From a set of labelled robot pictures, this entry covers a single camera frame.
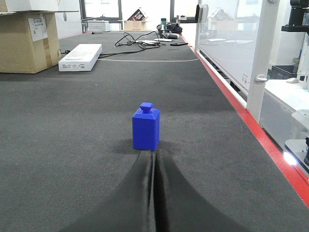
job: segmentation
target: white machine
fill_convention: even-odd
[[[110,30],[110,24],[104,20],[88,21],[88,31],[93,33],[103,33]]]
[[[101,44],[80,44],[59,61],[59,71],[91,71],[101,52]]]

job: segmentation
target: bottle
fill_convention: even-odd
[[[161,25],[164,26],[164,30],[166,31],[167,28],[166,28],[166,18],[161,18]]]

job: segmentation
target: red edge strip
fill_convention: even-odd
[[[286,179],[290,182],[292,187],[298,193],[300,198],[303,200],[305,205],[309,207],[309,179],[303,173],[303,171],[298,166],[289,165],[283,158],[281,151],[276,147],[276,145],[271,141],[267,134],[263,131],[261,126],[257,123],[250,112],[245,109],[235,98],[235,96],[228,90],[228,88],[222,83],[218,76],[212,71],[212,69],[207,65],[207,63],[200,57],[198,53],[196,56],[200,59],[212,79],[215,81],[219,89],[225,95],[227,100],[234,107],[238,115],[251,130],[254,136],[257,138],[259,143],[262,145],[264,150],[269,154],[272,160],[275,162],[277,167],[281,170]]]

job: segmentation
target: glass pane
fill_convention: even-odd
[[[263,0],[203,0],[199,47],[247,94]]]
[[[184,15],[187,17],[195,17],[198,0],[175,0],[174,17]]]
[[[87,17],[119,17],[118,0],[85,0]]]

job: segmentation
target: white pillar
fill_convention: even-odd
[[[247,109],[257,122],[260,119],[265,89],[262,77],[267,77],[278,8],[279,0],[263,0],[247,100]]]

